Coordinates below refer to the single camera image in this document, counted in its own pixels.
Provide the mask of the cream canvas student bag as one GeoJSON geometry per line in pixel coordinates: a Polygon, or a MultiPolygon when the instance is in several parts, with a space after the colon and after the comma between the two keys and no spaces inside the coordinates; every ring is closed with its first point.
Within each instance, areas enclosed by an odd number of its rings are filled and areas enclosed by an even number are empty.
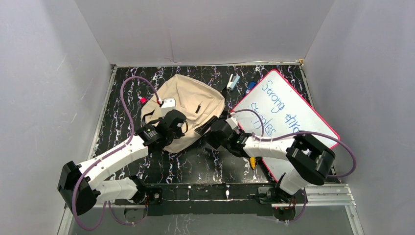
{"type": "Polygon", "coordinates": [[[141,110],[142,127],[136,131],[149,151],[178,153],[196,142],[195,129],[212,116],[220,117],[225,98],[219,91],[196,79],[176,74],[167,80],[141,110]],[[175,98],[176,110],[161,117],[160,105],[175,98]]]}

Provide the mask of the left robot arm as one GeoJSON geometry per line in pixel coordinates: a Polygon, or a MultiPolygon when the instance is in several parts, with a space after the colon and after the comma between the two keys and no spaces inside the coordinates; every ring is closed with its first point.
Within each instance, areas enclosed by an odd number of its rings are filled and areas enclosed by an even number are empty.
{"type": "Polygon", "coordinates": [[[172,110],[158,120],[139,128],[130,139],[107,152],[75,164],[66,163],[61,171],[58,192],[66,205],[77,215],[82,215],[96,203],[128,200],[135,204],[161,201],[162,190],[148,187],[136,176],[121,180],[108,178],[126,165],[161,150],[174,139],[184,136],[182,126],[186,123],[183,113],[172,110]]]}

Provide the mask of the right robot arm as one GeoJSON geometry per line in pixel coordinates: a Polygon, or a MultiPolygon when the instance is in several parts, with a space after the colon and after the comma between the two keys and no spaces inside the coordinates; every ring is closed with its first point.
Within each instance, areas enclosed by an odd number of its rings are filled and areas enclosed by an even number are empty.
{"type": "Polygon", "coordinates": [[[285,140],[262,138],[241,130],[232,117],[224,120],[216,116],[195,132],[214,149],[222,147],[236,157],[288,161],[293,168],[280,177],[276,188],[276,198],[282,203],[309,184],[323,185],[335,159],[335,153],[310,132],[295,133],[285,140]]]}

